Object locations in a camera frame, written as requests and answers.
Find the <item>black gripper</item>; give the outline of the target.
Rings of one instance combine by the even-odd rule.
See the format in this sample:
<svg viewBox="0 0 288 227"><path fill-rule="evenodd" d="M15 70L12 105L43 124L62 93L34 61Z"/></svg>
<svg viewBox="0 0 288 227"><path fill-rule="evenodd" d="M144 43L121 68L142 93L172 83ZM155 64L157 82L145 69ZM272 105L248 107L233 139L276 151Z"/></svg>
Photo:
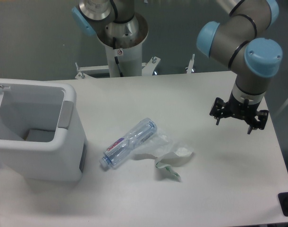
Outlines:
<svg viewBox="0 0 288 227"><path fill-rule="evenodd" d="M210 110L210 116L216 120L219 125L222 118L233 117L240 120L246 120L249 125L247 134L260 129L264 130L268 117L268 110L260 110L257 108L261 102L261 95L249 95L242 92L231 92L228 102L224 102L217 97Z"/></svg>

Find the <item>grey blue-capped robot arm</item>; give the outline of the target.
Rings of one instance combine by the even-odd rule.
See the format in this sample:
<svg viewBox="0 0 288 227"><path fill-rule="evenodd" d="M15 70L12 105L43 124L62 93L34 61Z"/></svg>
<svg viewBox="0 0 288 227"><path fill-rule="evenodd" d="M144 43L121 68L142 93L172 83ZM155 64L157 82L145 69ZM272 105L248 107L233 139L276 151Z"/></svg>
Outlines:
<svg viewBox="0 0 288 227"><path fill-rule="evenodd" d="M283 52L278 43L261 37L277 19L274 0L220 0L229 21L207 23L199 32L196 46L236 74L228 101L216 98L210 115L217 121L236 118L249 130L263 130L269 112L259 110L271 79L277 74ZM150 75L152 63L143 65L142 44L148 35L144 17L135 11L132 0L81 0L72 16L88 36L104 45L111 77Z"/></svg>

